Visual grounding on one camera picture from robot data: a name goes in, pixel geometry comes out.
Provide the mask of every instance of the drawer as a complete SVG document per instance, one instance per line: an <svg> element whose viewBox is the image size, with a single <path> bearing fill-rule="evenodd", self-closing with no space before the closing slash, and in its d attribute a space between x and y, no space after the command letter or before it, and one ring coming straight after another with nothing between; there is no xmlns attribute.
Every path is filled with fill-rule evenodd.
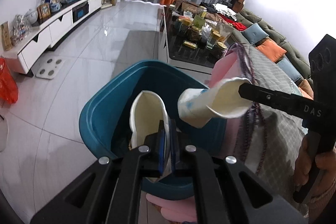
<svg viewBox="0 0 336 224"><path fill-rule="evenodd" d="M101 7L101 0L88 0L89 14Z"/></svg>
<svg viewBox="0 0 336 224"><path fill-rule="evenodd" d="M36 37L34 37L27 46L21 51L23 59L28 69L36 62L40 55L51 44L51 35L49 27L46 27Z"/></svg>
<svg viewBox="0 0 336 224"><path fill-rule="evenodd" d="M72 25L72 11L59 17L49 25L51 40L53 43L58 42L71 28Z"/></svg>

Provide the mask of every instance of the green tufted sofa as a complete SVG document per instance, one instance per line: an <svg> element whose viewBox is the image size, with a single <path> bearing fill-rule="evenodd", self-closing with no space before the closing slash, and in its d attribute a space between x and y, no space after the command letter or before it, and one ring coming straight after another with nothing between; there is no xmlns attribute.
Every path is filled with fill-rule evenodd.
<svg viewBox="0 0 336 224"><path fill-rule="evenodd" d="M243 8L240 13L237 14L237 22L241 22L247 28L258 23L258 25L269 35L269 37L274 40L280 47L285 49L286 57L297 69L297 71L302 75L304 79L307 79L311 88L313 88L313 81L310 78L310 66L305 58L295 49L288 41L286 37L278 33L271 25L264 21L261 17L253 14L251 11ZM232 33L234 40L242 43L248 43L246 38L241 34L240 31L234 29Z"/></svg>

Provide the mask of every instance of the silver screw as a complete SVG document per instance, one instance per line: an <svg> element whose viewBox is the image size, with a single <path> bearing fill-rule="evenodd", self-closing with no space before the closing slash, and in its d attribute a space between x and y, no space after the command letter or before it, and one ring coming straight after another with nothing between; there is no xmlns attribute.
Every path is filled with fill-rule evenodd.
<svg viewBox="0 0 336 224"><path fill-rule="evenodd" d="M237 159L234 156L227 156L225 160L228 164L235 164L237 162Z"/></svg>
<svg viewBox="0 0 336 224"><path fill-rule="evenodd" d="M188 144L186 147L185 147L185 150L188 151L188 152L195 152L196 151L196 147L192 144Z"/></svg>
<svg viewBox="0 0 336 224"><path fill-rule="evenodd" d="M149 147L148 147L147 145L139 146L139 151L140 151L141 153L148 152L148 151L149 151Z"/></svg>
<svg viewBox="0 0 336 224"><path fill-rule="evenodd" d="M109 159L109 157L104 156L104 157L99 158L98 162L101 165L105 165L105 164L108 164L110 162L110 159Z"/></svg>

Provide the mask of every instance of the laundry basket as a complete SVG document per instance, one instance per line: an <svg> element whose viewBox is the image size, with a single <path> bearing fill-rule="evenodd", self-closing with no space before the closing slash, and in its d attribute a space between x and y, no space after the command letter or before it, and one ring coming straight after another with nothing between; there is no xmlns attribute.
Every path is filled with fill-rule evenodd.
<svg viewBox="0 0 336 224"><path fill-rule="evenodd" d="M215 155L221 149L226 120L212 118L203 128L194 128L179 118L177 101L187 88L207 88L182 71L160 61L145 60L134 64L113 78L84 106L79 131L85 145L97 157L111 159L128 150L132 132L129 127L131 105L142 90L157 93L176 126L188 133L192 144ZM143 180L142 190L160 198L178 200L191 197L191 178L169 175L159 182Z"/></svg>

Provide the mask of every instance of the triangular cutout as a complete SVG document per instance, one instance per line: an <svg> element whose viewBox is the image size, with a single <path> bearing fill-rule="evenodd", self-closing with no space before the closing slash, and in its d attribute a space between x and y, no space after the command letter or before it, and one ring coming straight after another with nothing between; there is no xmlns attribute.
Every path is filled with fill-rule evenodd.
<svg viewBox="0 0 336 224"><path fill-rule="evenodd" d="M247 173L240 172L239 177L244 185L247 195L249 196L253 208L258 209L273 200L272 196Z"/></svg>
<svg viewBox="0 0 336 224"><path fill-rule="evenodd" d="M77 208L82 208L95 177L96 175L91 173L84 178L82 182L65 198L65 202L70 203Z"/></svg>

